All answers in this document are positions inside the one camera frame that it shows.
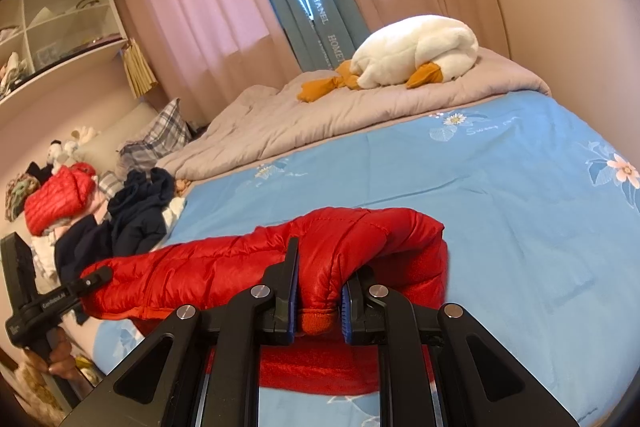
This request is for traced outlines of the person left hand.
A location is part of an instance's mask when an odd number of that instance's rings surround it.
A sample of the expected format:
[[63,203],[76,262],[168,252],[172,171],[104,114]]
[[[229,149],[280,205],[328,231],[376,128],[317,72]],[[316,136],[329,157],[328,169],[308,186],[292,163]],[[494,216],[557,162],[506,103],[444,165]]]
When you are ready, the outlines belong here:
[[56,345],[46,359],[29,349],[23,350],[24,359],[28,365],[40,373],[73,381],[79,373],[72,355],[72,344],[61,327],[55,329],[54,338]]

